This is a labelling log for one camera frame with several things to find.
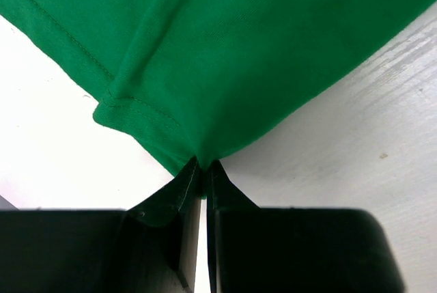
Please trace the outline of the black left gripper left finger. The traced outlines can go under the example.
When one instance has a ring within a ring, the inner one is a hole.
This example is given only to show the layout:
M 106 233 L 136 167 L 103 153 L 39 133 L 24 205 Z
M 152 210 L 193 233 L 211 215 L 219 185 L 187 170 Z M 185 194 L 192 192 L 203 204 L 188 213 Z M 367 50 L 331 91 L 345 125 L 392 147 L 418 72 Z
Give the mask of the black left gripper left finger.
M 129 210 L 4 210 L 2 292 L 192 292 L 201 170 Z

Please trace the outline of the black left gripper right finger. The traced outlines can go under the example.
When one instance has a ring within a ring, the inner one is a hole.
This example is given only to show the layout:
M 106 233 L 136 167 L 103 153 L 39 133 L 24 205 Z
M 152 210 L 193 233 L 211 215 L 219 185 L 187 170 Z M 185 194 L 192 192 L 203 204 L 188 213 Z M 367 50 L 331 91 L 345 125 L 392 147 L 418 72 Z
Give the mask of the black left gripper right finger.
M 384 230 L 351 208 L 261 208 L 214 161 L 207 190 L 213 292 L 403 292 Z

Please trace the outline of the green t shirt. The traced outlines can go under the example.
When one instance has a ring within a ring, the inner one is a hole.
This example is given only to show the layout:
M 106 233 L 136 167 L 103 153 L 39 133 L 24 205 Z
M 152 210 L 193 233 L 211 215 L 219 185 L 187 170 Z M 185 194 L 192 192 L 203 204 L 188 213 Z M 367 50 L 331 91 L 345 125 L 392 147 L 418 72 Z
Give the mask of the green t shirt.
M 241 150 L 436 0 L 1 0 L 97 101 L 93 118 L 177 174 Z

